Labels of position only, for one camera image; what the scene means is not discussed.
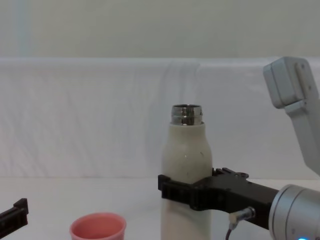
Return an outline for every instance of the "cable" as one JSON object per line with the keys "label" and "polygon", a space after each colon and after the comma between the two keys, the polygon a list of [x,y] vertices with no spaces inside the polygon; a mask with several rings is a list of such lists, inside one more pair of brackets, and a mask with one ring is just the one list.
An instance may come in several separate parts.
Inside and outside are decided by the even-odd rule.
{"label": "cable", "polygon": [[226,232],[225,240],[229,240],[229,237],[230,237],[231,232],[232,232],[231,229],[229,229],[229,230]]}
{"label": "cable", "polygon": [[234,230],[238,223],[242,220],[248,220],[254,218],[256,215],[256,210],[252,207],[247,207],[240,211],[232,212],[229,214],[229,229],[226,232],[225,240],[229,240],[232,230]]}

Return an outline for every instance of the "robotic arm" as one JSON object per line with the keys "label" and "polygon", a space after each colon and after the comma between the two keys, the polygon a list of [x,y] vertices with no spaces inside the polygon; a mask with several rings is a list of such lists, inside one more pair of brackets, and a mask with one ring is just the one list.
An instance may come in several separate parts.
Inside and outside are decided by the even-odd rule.
{"label": "robotic arm", "polygon": [[13,207],[0,213],[0,239],[28,224],[28,201],[22,198]]}
{"label": "robotic arm", "polygon": [[[271,101],[291,118],[305,164],[320,175],[320,103],[309,63],[283,57],[263,69]],[[296,185],[275,190],[247,181],[249,175],[227,168],[194,184],[158,176],[162,198],[195,211],[229,214],[229,231],[246,220],[270,231],[274,240],[320,240],[320,192]]]}

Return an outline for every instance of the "black cable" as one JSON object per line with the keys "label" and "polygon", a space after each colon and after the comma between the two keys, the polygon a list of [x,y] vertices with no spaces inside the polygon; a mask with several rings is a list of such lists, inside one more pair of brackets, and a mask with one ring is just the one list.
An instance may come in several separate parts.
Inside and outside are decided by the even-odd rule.
{"label": "black cable", "polygon": [[225,240],[229,240],[229,237],[230,237],[230,234],[231,234],[231,229],[229,229],[227,232],[226,232],[226,235],[225,235]]}

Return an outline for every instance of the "white bottle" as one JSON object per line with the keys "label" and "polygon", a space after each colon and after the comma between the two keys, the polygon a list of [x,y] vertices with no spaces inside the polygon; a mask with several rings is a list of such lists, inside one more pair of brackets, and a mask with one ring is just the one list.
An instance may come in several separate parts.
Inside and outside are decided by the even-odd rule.
{"label": "white bottle", "polygon": [[[192,184],[212,174],[212,155],[199,105],[172,107],[162,174]],[[161,240],[211,240],[211,211],[162,199]]]}

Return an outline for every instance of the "white backdrop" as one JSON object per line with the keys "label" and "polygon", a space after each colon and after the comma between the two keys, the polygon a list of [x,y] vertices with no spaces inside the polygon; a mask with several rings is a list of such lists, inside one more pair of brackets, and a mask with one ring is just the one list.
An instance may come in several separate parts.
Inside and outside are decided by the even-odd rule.
{"label": "white backdrop", "polygon": [[1,0],[0,57],[320,55],[319,0]]}
{"label": "white backdrop", "polygon": [[271,104],[262,68],[274,59],[3,58],[0,176],[155,177],[171,106],[195,103],[215,168],[314,179]]}

